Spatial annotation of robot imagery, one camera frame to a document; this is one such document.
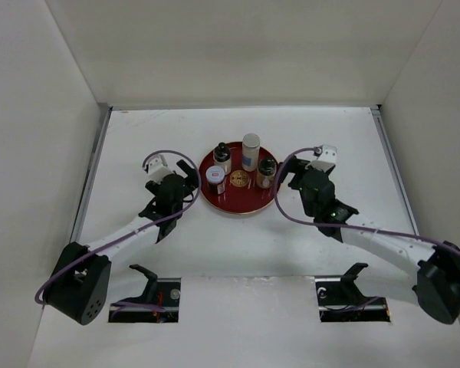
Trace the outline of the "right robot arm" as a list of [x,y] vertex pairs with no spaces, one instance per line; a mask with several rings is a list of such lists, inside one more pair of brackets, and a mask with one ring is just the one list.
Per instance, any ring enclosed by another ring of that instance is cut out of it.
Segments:
[[289,188],[300,193],[308,225],[326,237],[356,246],[410,274],[417,304],[433,319],[453,324],[460,314],[460,250],[449,242],[433,243],[425,238],[378,228],[360,216],[357,209],[335,196],[329,175],[337,154],[333,149],[317,148],[315,160],[289,156],[276,163],[264,157],[249,169],[249,159],[236,163],[237,155],[222,158],[208,154],[199,167],[202,193],[221,210],[234,214],[253,212],[265,202],[276,202],[280,185],[288,174]]

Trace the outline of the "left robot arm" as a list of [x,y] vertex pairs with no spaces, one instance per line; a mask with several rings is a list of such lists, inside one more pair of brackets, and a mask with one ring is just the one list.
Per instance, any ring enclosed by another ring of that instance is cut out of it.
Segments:
[[115,262],[160,243],[199,195],[197,168],[182,159],[176,165],[181,173],[163,167],[151,175],[146,188],[153,198],[129,224],[89,245],[66,245],[38,299],[80,325],[91,323],[109,301]]

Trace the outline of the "red round lacquer tray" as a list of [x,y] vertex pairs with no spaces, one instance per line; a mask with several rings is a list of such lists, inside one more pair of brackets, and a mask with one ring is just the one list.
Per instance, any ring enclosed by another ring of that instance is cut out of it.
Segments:
[[258,171],[246,172],[242,168],[242,143],[227,143],[232,152],[232,170],[225,177],[225,191],[211,192],[205,173],[213,165],[212,150],[199,164],[202,177],[202,195],[216,209],[236,215],[248,215],[261,211],[274,202],[273,189],[262,189],[256,182]]

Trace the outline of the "black-cap sauce bottle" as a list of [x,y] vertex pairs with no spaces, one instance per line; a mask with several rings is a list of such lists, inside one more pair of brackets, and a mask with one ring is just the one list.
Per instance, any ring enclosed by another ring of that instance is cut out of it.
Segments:
[[213,150],[213,162],[228,175],[232,170],[232,152],[226,143],[220,142]]

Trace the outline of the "tall white-lid shaker bottle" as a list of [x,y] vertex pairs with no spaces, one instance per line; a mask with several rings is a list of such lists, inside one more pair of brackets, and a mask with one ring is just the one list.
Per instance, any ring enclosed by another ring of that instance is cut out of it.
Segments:
[[242,139],[241,165],[243,170],[252,172],[258,166],[260,138],[257,134],[248,133]]

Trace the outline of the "black-cap brown spice bottle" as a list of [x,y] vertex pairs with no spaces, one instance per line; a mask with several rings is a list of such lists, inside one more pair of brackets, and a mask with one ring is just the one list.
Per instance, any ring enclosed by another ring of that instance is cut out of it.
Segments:
[[269,189],[273,186],[274,177],[277,171],[275,160],[266,156],[258,163],[256,183],[261,189]]

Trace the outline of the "white-lid dark spice jar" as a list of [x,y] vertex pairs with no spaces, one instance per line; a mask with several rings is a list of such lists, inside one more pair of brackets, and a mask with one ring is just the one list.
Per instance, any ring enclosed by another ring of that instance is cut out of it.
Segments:
[[210,166],[205,178],[211,194],[219,196],[225,191],[225,170],[221,166]]

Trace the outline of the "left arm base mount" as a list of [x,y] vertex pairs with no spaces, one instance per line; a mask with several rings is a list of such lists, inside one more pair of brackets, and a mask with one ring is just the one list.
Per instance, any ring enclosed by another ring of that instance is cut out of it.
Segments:
[[110,305],[108,322],[112,324],[171,324],[179,322],[182,280],[159,278],[156,273],[139,265],[130,269],[144,276],[140,293],[128,295]]

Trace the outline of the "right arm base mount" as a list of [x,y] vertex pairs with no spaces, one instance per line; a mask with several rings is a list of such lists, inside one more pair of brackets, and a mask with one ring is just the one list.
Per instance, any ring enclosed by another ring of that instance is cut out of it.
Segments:
[[366,263],[356,263],[339,275],[317,276],[314,279],[318,314],[322,323],[390,322],[384,297],[367,297],[356,286]]

